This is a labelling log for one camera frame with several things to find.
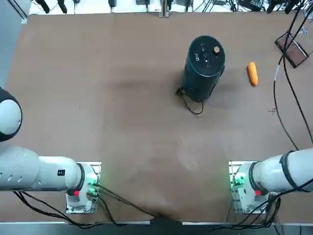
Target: cable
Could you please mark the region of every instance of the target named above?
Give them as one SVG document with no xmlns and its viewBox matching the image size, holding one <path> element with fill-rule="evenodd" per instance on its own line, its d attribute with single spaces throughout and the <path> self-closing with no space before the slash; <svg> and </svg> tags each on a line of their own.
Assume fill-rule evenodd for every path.
<svg viewBox="0 0 313 235">
<path fill-rule="evenodd" d="M 92 184 L 92 185 L 96 186 L 96 187 L 100 187 L 101 189 L 104 189 L 108 193 L 110 193 L 110 194 L 114 195 L 115 197 L 119 198 L 120 200 L 122 200 L 127 205 L 130 205 L 130 206 L 136 208 L 137 210 L 139 210 L 139 211 L 141 211 L 141 212 L 143 212 L 145 214 L 148 214 L 148 215 L 150 215 L 152 217 L 157 217 L 156 215 L 154 215 L 154 214 L 152 214 L 152 213 L 150 213 L 148 211 L 145 211 L 144 209 L 140 208 L 139 206 L 135 205 L 134 203 L 131 203 L 131 202 L 127 201 L 126 199 L 122 198 L 121 196 L 117 195 L 116 193 L 110 191 L 109 189 L 107 189 L 106 187 L 102 186 L 101 184 Z"/>
<path fill-rule="evenodd" d="M 103 203 L 103 205 L 104 205 L 104 207 L 105 207 L 105 209 L 106 209 L 106 214 L 107 214 L 108 218 L 110 219 L 110 221 L 111 221 L 114 225 L 116 225 L 116 226 L 121 226 L 122 224 L 118 224 L 118 223 L 113 219 L 113 216 L 112 216 L 112 214 L 111 214 L 111 212 L 110 212 L 110 210 L 109 210 L 109 207 L 108 207 L 107 203 L 105 202 L 105 200 L 104 200 L 100 195 L 97 195 L 97 197 L 102 201 L 102 203 Z"/>
<path fill-rule="evenodd" d="M 283 124 L 283 121 L 280 117 L 280 114 L 279 114 L 279 111 L 278 111 L 278 105 L 277 105 L 277 100 L 276 100 L 276 78 L 274 80 L 274 83 L 273 83 L 273 95 L 274 95 L 274 104 L 275 104 L 275 110 L 276 110 L 276 113 L 277 113 L 277 116 L 278 116 L 278 119 L 279 119 L 279 122 L 284 130 L 284 132 L 286 133 L 286 135 L 288 136 L 289 140 L 292 142 L 294 148 L 296 150 L 299 150 L 299 148 L 297 147 L 297 145 L 295 144 L 295 142 L 293 141 L 293 139 L 291 138 L 290 134 L 288 133 L 288 131 L 286 130 L 285 128 L 285 125 Z"/>
<path fill-rule="evenodd" d="M 276 230 L 276 232 L 277 232 L 278 235 L 281 235 L 275 225 L 274 225 L 274 229 Z"/>
<path fill-rule="evenodd" d="M 206 3 L 206 5 L 205 5 L 205 7 L 203 8 L 202 12 L 206 12 L 206 11 L 207 11 L 207 9 L 209 8 L 209 5 L 211 4 L 211 2 L 212 2 L 212 0 L 209 0 L 209 1 Z"/>
<path fill-rule="evenodd" d="M 40 213 L 40 214 L 43 214 L 43 215 L 46 215 L 46 216 L 50 216 L 50 217 L 55 217 L 55 218 L 59 218 L 59 219 L 64 219 L 66 220 L 69 224 L 72 224 L 72 225 L 75 225 L 77 227 L 79 227 L 80 229 L 90 229 L 90 228 L 93 228 L 93 227 L 96 227 L 96 226 L 99 226 L 99 225 L 103 225 L 105 223 L 93 223 L 93 224 L 83 224 L 83 223 L 77 223 L 75 221 L 73 221 L 72 219 L 70 219 L 68 216 L 66 216 L 65 214 L 63 214 L 62 212 L 60 212 L 59 210 L 57 210 L 56 208 L 54 208 L 53 206 L 49 205 L 48 203 L 26 193 L 26 192 L 13 192 L 26 206 L 28 206 L 29 208 L 31 208 L 32 210 L 34 210 L 35 212 L 37 213 Z M 32 205 L 29 204 L 29 202 L 25 199 L 25 197 L 23 196 L 26 195 L 38 202 L 41 202 L 43 204 L 45 204 L 46 206 L 50 207 L 51 209 L 57 211 L 59 214 L 55 214 L 55 213 L 49 213 L 49 212 L 45 212 L 41 209 L 38 209 Z"/>
<path fill-rule="evenodd" d="M 188 95 L 186 95 L 184 92 L 183 92 L 183 89 L 182 88 L 179 88 L 177 91 L 176 91 L 176 94 L 182 98 L 182 100 L 184 101 L 184 104 L 186 106 L 186 108 L 194 115 L 200 115 L 203 113 L 203 108 L 204 108 L 204 105 L 203 105 L 203 101 L 201 101 L 201 105 L 202 105 L 202 108 L 201 108 L 201 111 L 200 112 L 195 112 L 193 111 L 192 109 L 190 109 L 190 107 L 188 106 L 186 100 L 184 99 L 184 96 L 187 96 L 189 97 Z"/>
<path fill-rule="evenodd" d="M 212 11 L 212 9 L 213 9 L 214 4 L 216 3 L 216 1 L 217 1 L 217 0 L 214 0 L 214 2 L 213 2 L 213 4 L 212 4 L 212 7 L 211 7 L 211 9 L 209 10 L 209 12 L 211 12 L 211 11 Z"/>
<path fill-rule="evenodd" d="M 192 12 L 197 11 L 203 4 L 205 4 L 205 0 L 203 0 L 203 2 L 202 2 L 194 11 L 192 11 Z"/>
<path fill-rule="evenodd" d="M 293 96 L 294 96 L 294 98 L 295 98 L 295 100 L 296 100 L 297 106 L 298 106 L 298 108 L 299 108 L 299 110 L 300 110 L 301 116 L 302 116 L 302 118 L 303 118 L 303 120 L 304 120 L 304 123 L 305 123 L 305 125 L 306 125 L 306 128 L 307 128 L 307 130 L 308 130 L 308 132 L 309 132 L 311 142 L 313 143 L 313 137 L 312 137 L 310 128 L 309 128 L 309 126 L 308 126 L 308 122 L 307 122 L 307 120 L 306 120 L 306 118 L 305 118 L 305 116 L 304 116 L 304 114 L 303 114 L 303 111 L 302 111 L 302 108 L 301 108 L 300 103 L 299 103 L 299 101 L 298 101 L 298 98 L 297 98 L 297 96 L 296 96 L 296 94 L 295 94 L 295 91 L 294 91 L 294 89 L 293 89 L 293 86 L 292 86 L 292 84 L 291 84 L 291 82 L 290 82 L 290 80 L 289 80 L 288 73 L 287 73 L 287 68 L 286 68 L 286 54 L 287 54 L 287 50 L 288 50 L 288 48 L 290 47 L 290 45 L 292 44 L 292 42 L 294 41 L 295 37 L 296 37 L 296 36 L 298 35 L 298 33 L 300 32 L 300 30 L 301 30 L 303 24 L 305 23 L 306 19 L 308 18 L 309 14 L 313 11 L 313 7 L 311 7 L 311 8 L 309 9 L 309 12 L 308 12 L 307 15 L 305 16 L 305 18 L 304 18 L 302 24 L 300 25 L 299 29 L 297 30 L 296 34 L 294 35 L 294 37 L 292 38 L 292 40 L 290 41 L 290 43 L 289 43 L 288 46 L 287 46 L 288 37 L 289 37 L 289 35 L 291 34 L 292 27 L 293 27 L 293 25 L 294 25 L 294 23 L 295 23 L 295 20 L 296 20 L 298 14 L 299 14 L 300 9 L 301 9 L 301 7 L 303 6 L 304 2 L 305 2 L 305 0 L 303 0 L 303 1 L 300 3 L 300 6 L 299 6 L 299 8 L 298 8 L 298 10 L 297 10 L 297 12 L 296 12 L 296 14 L 295 14 L 295 16 L 294 16 L 292 22 L 291 22 L 291 25 L 290 25 L 290 27 L 289 27 L 287 33 L 286 33 L 286 39 L 285 39 L 285 43 L 284 43 L 283 55 L 281 56 L 281 58 L 280 58 L 280 60 L 279 60 L 279 62 L 278 62 L 278 66 L 277 66 L 276 73 L 275 73 L 275 78 L 274 78 L 274 83 L 273 83 L 273 96 L 274 96 L 274 104 L 275 104 L 275 109 L 276 109 L 276 112 L 277 112 L 277 116 L 278 116 L 278 118 L 279 118 L 280 124 L 282 125 L 282 127 L 283 127 L 283 129 L 284 129 L 286 135 L 288 136 L 288 138 L 290 139 L 290 141 L 292 142 L 292 144 L 293 144 L 293 146 L 295 147 L 296 150 L 298 150 L 298 148 L 297 148 L 296 144 L 294 143 L 293 139 L 291 138 L 290 134 L 289 134 L 288 131 L 286 130 L 286 128 L 285 128 L 285 126 L 284 126 L 284 124 L 283 124 L 283 122 L 282 122 L 282 119 L 281 119 L 281 117 L 280 117 L 280 115 L 279 115 L 278 105 L 277 105 L 277 101 L 276 101 L 276 89 L 275 89 L 275 88 L 276 88 L 276 77 L 277 77 L 277 74 L 278 74 L 279 65 L 280 65 L 281 61 L 283 60 L 283 62 L 284 62 L 284 70 L 285 70 L 285 74 L 286 74 L 286 77 L 287 77 L 287 80 L 288 80 L 288 84 L 289 84 L 289 86 L 290 86 L 290 88 L 291 88 L 291 91 L 292 91 Z"/>
<path fill-rule="evenodd" d="M 279 11 L 283 4 L 280 4 L 280 6 L 276 9 L 276 11 Z"/>
<path fill-rule="evenodd" d="M 30 2 L 32 4 L 34 4 L 36 7 L 38 7 L 41 11 L 44 11 L 41 7 L 39 7 L 39 4 L 35 3 L 33 0 L 30 0 Z M 55 4 L 55 6 L 50 10 L 50 12 L 53 11 L 56 8 L 57 5 L 58 5 L 58 3 Z"/>
<path fill-rule="evenodd" d="M 288 193 L 291 193 L 291 192 L 295 192 L 297 190 L 300 190 L 310 184 L 313 183 L 313 179 L 310 179 L 309 181 L 307 181 L 306 183 L 302 184 L 301 186 L 299 187 L 296 187 L 296 188 L 293 188 L 293 189 L 290 189 L 290 190 L 287 190 L 285 192 L 281 192 L 277 195 L 270 195 L 268 197 L 268 200 L 261 203 L 259 206 L 257 206 L 255 209 L 253 209 L 250 214 L 248 214 L 246 216 L 245 219 L 243 219 L 240 223 L 238 224 L 235 224 L 235 225 L 231 225 L 231 226 L 228 226 L 228 225 L 221 225 L 221 226 L 218 226 L 218 227 L 215 227 L 213 229 L 211 229 L 209 231 L 209 234 L 212 232 L 212 231 L 215 231 L 215 230 L 221 230 L 221 229 L 232 229 L 232 230 L 243 230 L 243 229 L 260 229 L 260 228 L 268 228 L 269 226 L 271 226 L 271 224 L 273 223 L 277 213 L 278 213 L 278 210 L 280 208 L 280 205 L 281 205 L 281 196 L 285 195 L 285 194 L 288 194 Z M 248 225 L 244 225 L 243 223 L 251 216 L 253 215 L 253 213 L 255 211 L 257 211 L 258 209 L 260 209 L 263 205 L 265 204 L 268 204 L 269 205 L 269 211 L 270 211 L 270 208 L 272 207 L 272 204 L 276 201 L 276 204 L 275 204 L 275 208 L 274 208 L 274 212 L 273 214 L 271 215 L 270 219 L 268 221 L 266 221 L 265 223 L 261 224 L 261 225 L 253 225 L 252 223 L 248 224 Z"/>
</svg>

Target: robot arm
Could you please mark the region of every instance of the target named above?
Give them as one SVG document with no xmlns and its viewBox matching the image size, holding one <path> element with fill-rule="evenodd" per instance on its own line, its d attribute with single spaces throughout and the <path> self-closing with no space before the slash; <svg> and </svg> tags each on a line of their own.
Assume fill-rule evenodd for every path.
<svg viewBox="0 0 313 235">
<path fill-rule="evenodd" d="M 42 157 L 29 149 L 0 145 L 1 190 L 80 191 L 83 176 L 82 165 L 70 158 Z"/>
<path fill-rule="evenodd" d="M 268 200 L 270 194 L 298 188 L 313 179 L 312 166 L 313 149 L 288 152 L 262 162 L 241 165 L 238 174 L 244 176 L 244 182 L 237 186 L 241 211 L 250 213 Z M 313 190 L 313 184 L 299 191 L 311 190 Z"/>
<path fill-rule="evenodd" d="M 18 101 L 0 88 L 0 190 L 66 191 L 67 212 L 95 211 L 96 201 L 87 197 L 99 180 L 88 163 L 57 156 L 38 156 L 32 150 L 1 143 L 13 138 L 22 124 Z"/>
</svg>

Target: power cord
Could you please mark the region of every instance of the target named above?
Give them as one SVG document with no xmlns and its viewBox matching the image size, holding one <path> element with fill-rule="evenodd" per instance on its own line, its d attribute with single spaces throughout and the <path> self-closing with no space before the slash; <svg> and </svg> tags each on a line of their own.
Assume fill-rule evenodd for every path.
<svg viewBox="0 0 313 235">
<path fill-rule="evenodd" d="M 110 219 L 110 221 L 116 225 L 116 226 L 124 226 L 124 224 L 118 224 L 114 219 L 113 219 L 113 216 L 109 210 L 109 207 L 107 205 L 107 203 L 105 202 L 105 200 L 103 199 L 103 197 L 101 197 L 100 195 L 97 195 L 97 197 L 101 200 L 101 202 L 103 203 L 105 209 L 106 209 L 106 214 L 108 216 L 108 218 Z"/>
<path fill-rule="evenodd" d="M 26 206 L 28 206 L 29 208 L 31 208 L 32 210 L 34 210 L 35 212 L 37 213 L 40 213 L 40 214 L 43 214 L 43 215 L 46 215 L 46 216 L 50 216 L 50 217 L 55 217 L 55 218 L 59 218 L 59 219 L 64 219 L 66 220 L 69 224 L 72 224 L 72 225 L 75 225 L 77 227 L 79 227 L 80 229 L 90 229 L 90 228 L 93 228 L 93 227 L 96 227 L 96 226 L 99 226 L 99 225 L 103 225 L 105 223 L 89 223 L 89 224 L 84 224 L 84 223 L 77 223 L 75 221 L 73 221 L 72 219 L 70 219 L 68 216 L 66 216 L 64 213 L 60 212 L 58 209 L 54 208 L 53 206 L 49 205 L 48 203 L 26 193 L 26 192 L 16 192 L 14 191 L 13 192 Z M 38 202 L 41 202 L 43 204 L 45 204 L 46 206 L 50 207 L 51 209 L 53 209 L 54 211 L 58 212 L 59 214 L 55 214 L 55 213 L 49 213 L 49 212 L 45 212 L 39 208 L 36 208 L 34 206 L 32 206 L 26 199 L 25 197 L 23 196 L 26 195 Z"/>
<path fill-rule="evenodd" d="M 287 45 L 288 38 L 289 38 L 289 36 L 290 36 L 290 34 L 291 34 L 292 27 L 293 27 L 293 25 L 294 25 L 294 23 L 295 23 L 295 20 L 296 20 L 298 14 L 299 14 L 300 9 L 302 8 L 304 2 L 305 2 L 305 0 L 303 0 L 303 1 L 300 3 L 300 5 L 299 5 L 299 7 L 298 7 L 298 10 L 297 10 L 297 12 L 296 12 L 296 14 L 295 14 L 295 16 L 294 16 L 294 18 L 293 18 L 293 20 L 292 20 L 292 22 L 291 22 L 291 25 L 290 25 L 290 27 L 289 27 L 287 33 L 286 33 L 286 39 L 285 39 L 285 44 L 284 44 L 283 55 L 281 56 L 281 58 L 280 58 L 280 60 L 279 60 L 279 62 L 278 62 L 277 69 L 276 69 L 276 73 L 275 73 L 275 78 L 274 78 L 274 83 L 273 83 L 274 104 L 275 104 L 275 109 L 276 109 L 276 112 L 277 112 L 277 116 L 278 116 L 278 118 L 279 118 L 279 121 L 280 121 L 280 123 L 281 123 L 281 125 L 282 125 L 282 127 L 283 127 L 283 129 L 284 129 L 284 131 L 285 131 L 285 133 L 286 133 L 286 135 L 288 136 L 288 138 L 290 139 L 290 141 L 292 142 L 292 144 L 293 144 L 293 146 L 295 147 L 296 150 L 298 150 L 298 147 L 296 146 L 296 144 L 294 143 L 294 141 L 293 141 L 293 139 L 291 138 L 290 134 L 289 134 L 288 131 L 286 130 L 286 128 L 285 128 L 285 126 L 284 126 L 284 124 L 283 124 L 283 122 L 282 122 L 282 120 L 281 120 L 281 117 L 280 117 L 280 115 L 279 115 L 278 105 L 277 105 L 277 101 L 276 101 L 276 89 L 275 89 L 275 88 L 276 88 L 276 77 L 277 77 L 277 75 L 278 75 L 279 66 L 280 66 L 280 64 L 281 64 L 281 61 L 283 61 L 283 63 L 284 63 L 284 71 L 285 71 L 285 75 L 286 75 L 288 84 L 289 84 L 289 86 L 290 86 L 290 88 L 291 88 L 292 94 L 293 94 L 294 99 L 295 99 L 295 101 L 296 101 L 296 103 L 297 103 L 297 106 L 298 106 L 298 108 L 299 108 L 299 111 L 300 111 L 300 113 L 301 113 L 301 116 L 302 116 L 302 118 L 303 118 L 303 120 L 304 120 L 304 123 L 305 123 L 305 125 L 306 125 L 306 128 L 307 128 L 307 130 L 308 130 L 308 132 L 309 132 L 311 142 L 312 142 L 312 144 L 313 144 L 313 136 L 312 136 L 312 134 L 311 134 L 311 130 L 310 130 L 310 128 L 309 128 L 307 119 L 305 118 L 305 115 L 304 115 L 304 113 L 303 113 L 303 111 L 302 111 L 302 108 L 301 108 L 301 105 L 300 105 L 299 100 L 298 100 L 298 98 L 297 98 L 297 95 L 296 95 L 296 93 L 295 93 L 295 91 L 294 91 L 294 89 L 293 89 L 293 86 L 292 86 L 292 83 L 291 83 L 291 81 L 290 81 L 290 79 L 289 79 L 288 72 L 287 72 L 287 68 L 286 68 L 286 54 L 287 54 L 287 50 L 288 50 L 288 48 L 290 47 L 290 45 L 292 44 L 292 42 L 294 41 L 294 39 L 296 38 L 296 36 L 298 35 L 298 33 L 300 32 L 302 26 L 304 25 L 305 21 L 306 21 L 307 18 L 309 17 L 310 13 L 313 12 L 313 7 L 312 7 L 312 5 L 311 5 L 311 6 L 310 6 L 310 9 L 309 9 L 309 11 L 308 11 L 308 13 L 307 13 L 307 15 L 305 16 L 305 18 L 304 18 L 304 20 L 303 20 L 303 22 L 302 22 L 302 24 L 300 25 L 300 27 L 298 28 L 297 32 L 296 32 L 295 35 L 293 36 L 292 40 L 291 40 L 291 41 L 289 42 L 289 44 Z"/>
<path fill-rule="evenodd" d="M 37 3 L 34 2 L 34 0 L 29 0 L 29 1 L 30 1 L 32 4 L 34 4 L 39 10 L 44 11 L 41 7 L 39 7 L 39 6 L 40 6 L 39 4 L 37 4 Z M 58 3 L 55 4 L 55 6 L 54 6 L 51 10 L 49 10 L 49 12 L 50 12 L 50 11 L 53 11 L 53 10 L 57 7 L 57 5 L 58 5 Z"/>
<path fill-rule="evenodd" d="M 212 0 L 209 0 L 209 1 L 206 3 L 206 5 L 205 5 L 205 7 L 203 8 L 202 12 L 206 12 L 206 11 L 207 11 L 207 9 L 208 9 L 209 5 L 211 4 L 211 2 L 212 2 Z"/>
<path fill-rule="evenodd" d="M 215 5 L 216 1 L 217 1 L 217 0 L 214 0 L 214 2 L 213 2 L 213 4 L 212 4 L 212 7 L 211 7 L 211 9 L 209 10 L 209 12 L 211 12 L 211 11 L 212 11 L 212 9 L 213 9 L 213 7 L 214 7 L 214 5 Z"/>
<path fill-rule="evenodd" d="M 291 193 L 291 192 L 295 192 L 295 191 L 298 191 L 308 185 L 310 185 L 311 183 L 313 183 L 313 179 L 310 179 L 309 181 L 307 181 L 306 183 L 302 184 L 301 186 L 297 187 L 297 188 L 293 188 L 293 189 L 290 189 L 290 190 L 287 190 L 285 192 L 281 192 L 277 195 L 271 195 L 267 201 L 261 203 L 259 206 L 257 206 L 254 210 L 252 210 L 250 212 L 250 214 L 248 214 L 246 216 L 245 219 L 243 219 L 240 223 L 238 224 L 235 224 L 235 225 L 221 225 L 221 226 L 218 226 L 218 227 L 215 227 L 213 229 L 211 229 L 209 231 L 209 234 L 212 232 L 212 231 L 215 231 L 215 230 L 221 230 L 221 229 L 232 229 L 232 230 L 243 230 L 243 229 L 260 229 L 260 228 L 268 228 L 271 226 L 271 224 L 274 222 L 275 220 L 275 217 L 278 213 L 278 210 L 280 208 L 280 205 L 281 205 L 281 197 L 285 194 L 288 194 L 288 193 Z M 250 224 L 243 224 L 244 222 L 246 222 L 250 216 L 254 215 L 253 213 L 255 211 L 257 211 L 258 209 L 260 209 L 261 207 L 263 207 L 265 204 L 268 205 L 268 211 L 270 211 L 270 208 L 272 207 L 273 203 L 276 202 L 275 204 L 275 208 L 274 208 L 274 212 L 272 213 L 271 217 L 269 218 L 269 220 L 265 221 L 263 224 L 261 225 L 253 225 L 252 223 L 254 223 L 256 221 L 256 219 L 258 217 L 261 216 L 262 212 L 260 212 L 258 215 L 257 215 L 257 218 L 255 218 Z"/>
<path fill-rule="evenodd" d="M 275 229 L 275 231 L 277 232 L 278 235 L 281 235 L 275 225 L 274 225 L 274 229 Z"/>
<path fill-rule="evenodd" d="M 144 210 L 143 208 L 137 206 L 136 204 L 127 201 L 126 199 L 122 198 L 121 196 L 117 195 L 116 193 L 112 192 L 111 190 L 107 189 L 106 187 L 102 186 L 101 184 L 96 183 L 96 184 L 92 184 L 92 185 L 95 187 L 100 187 L 101 189 L 105 190 L 110 196 L 114 197 L 116 200 L 119 200 L 120 202 L 123 202 L 126 205 L 132 206 L 132 207 L 136 208 L 137 210 L 139 210 L 145 214 L 148 214 L 152 217 L 157 217 L 157 215 L 152 214 L 152 213 Z"/>
<path fill-rule="evenodd" d="M 154 214 L 152 213 L 149 213 L 147 211 L 145 211 L 144 209 L 140 208 L 139 206 L 135 205 L 134 203 L 131 203 L 129 201 L 127 201 L 126 199 L 120 197 L 119 195 L 117 195 L 116 193 L 110 191 L 109 189 L 103 187 L 102 185 L 100 184 L 93 184 L 94 186 L 96 187 L 100 187 L 101 189 L 104 189 L 106 192 L 105 194 L 126 204 L 126 205 L 129 205 L 129 206 L 132 206 L 138 210 L 140 210 L 141 212 L 143 213 L 146 213 L 148 215 L 151 215 L 153 217 L 156 217 Z M 55 217 L 55 218 L 59 218 L 59 219 L 64 219 L 65 221 L 67 221 L 69 224 L 72 224 L 72 225 L 75 225 L 77 227 L 79 227 L 80 229 L 90 229 L 90 228 L 93 228 L 95 226 L 99 226 L 99 225 L 103 225 L 105 223 L 89 223 L 89 224 L 84 224 L 84 223 L 77 223 L 75 221 L 73 221 L 71 218 L 69 218 L 67 215 L 65 215 L 64 213 L 62 213 L 61 211 L 59 211 L 58 209 L 56 209 L 55 207 L 51 206 L 50 204 L 48 204 L 47 202 L 43 201 L 43 200 L 40 200 L 30 194 L 28 194 L 27 192 L 16 192 L 14 191 L 13 192 L 26 206 L 28 206 L 29 208 L 31 208 L 32 210 L 34 210 L 35 212 L 37 213 L 40 213 L 40 214 L 43 214 L 43 215 L 46 215 L 46 216 L 50 216 L 50 217 Z M 34 207 L 32 206 L 24 197 L 24 195 L 26 195 L 27 197 L 30 197 L 32 198 L 33 200 L 35 201 L 38 201 L 40 203 L 43 203 L 44 205 L 48 206 L 49 208 L 53 209 L 54 211 L 56 211 L 57 213 L 50 213 L 50 212 L 45 212 L 37 207 Z M 97 195 L 96 197 L 98 197 L 101 202 L 103 203 L 104 207 L 105 207 L 105 210 L 106 210 L 106 214 L 109 218 L 109 220 L 116 226 L 123 226 L 124 224 L 118 224 L 114 219 L 113 219 L 113 216 L 109 210 L 109 207 L 107 205 L 107 203 L 105 202 L 104 198 L 100 195 Z"/>
<path fill-rule="evenodd" d="M 205 0 L 203 0 L 202 3 L 195 10 L 193 10 L 192 12 L 196 12 L 203 4 L 205 4 Z"/>
<path fill-rule="evenodd" d="M 200 112 L 195 112 L 195 111 L 193 111 L 193 110 L 188 106 L 188 104 L 187 104 L 187 102 L 186 102 L 184 96 L 187 96 L 187 97 L 189 97 L 189 96 L 186 95 L 186 94 L 183 92 L 183 88 L 179 88 L 179 89 L 176 91 L 176 94 L 177 94 L 179 97 L 182 98 L 182 100 L 184 101 L 184 104 L 185 104 L 186 108 L 187 108 L 192 114 L 194 114 L 194 115 L 200 115 L 200 114 L 203 113 L 203 108 L 204 108 L 203 101 L 201 101 L 201 105 L 202 105 L 201 111 L 200 111 Z"/>
</svg>

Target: brown table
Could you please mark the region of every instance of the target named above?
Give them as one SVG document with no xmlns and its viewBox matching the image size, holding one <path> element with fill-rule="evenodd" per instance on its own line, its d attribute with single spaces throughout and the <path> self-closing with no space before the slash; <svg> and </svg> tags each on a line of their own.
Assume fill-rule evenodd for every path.
<svg viewBox="0 0 313 235">
<path fill-rule="evenodd" d="M 274 108 L 274 45 L 291 22 L 284 13 L 106 14 L 37 16 L 23 26 L 7 89 L 21 103 L 23 125 L 11 141 L 40 155 L 101 161 L 101 182 L 153 212 L 182 221 L 222 222 L 230 198 L 228 161 L 263 160 L 292 144 Z M 175 96 L 188 47 L 199 35 L 223 45 L 226 67 L 204 113 L 194 117 Z M 259 86 L 248 82 L 254 61 Z M 313 121 L 311 59 L 290 77 Z M 277 99 L 301 148 L 311 147 L 281 72 Z M 64 209 L 63 193 L 37 193 Z M 279 221 L 311 223 L 312 194 L 282 200 Z M 47 221 L 2 192 L 1 221 Z M 116 220 L 148 216 L 109 200 Z M 101 210 L 76 216 L 105 220 Z M 235 221 L 230 215 L 229 221 Z"/>
</svg>

